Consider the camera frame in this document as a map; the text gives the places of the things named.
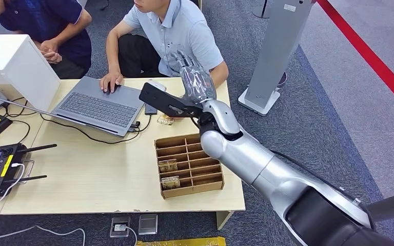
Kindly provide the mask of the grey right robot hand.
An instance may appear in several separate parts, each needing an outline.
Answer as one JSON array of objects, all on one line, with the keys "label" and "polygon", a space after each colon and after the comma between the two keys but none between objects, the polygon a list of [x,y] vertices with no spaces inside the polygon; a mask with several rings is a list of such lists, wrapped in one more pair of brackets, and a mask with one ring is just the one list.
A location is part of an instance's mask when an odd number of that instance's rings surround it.
[{"label": "grey right robot hand", "polygon": [[185,95],[184,98],[194,104],[201,104],[207,100],[217,99],[214,82],[209,72],[183,50],[171,53],[180,67]]}]

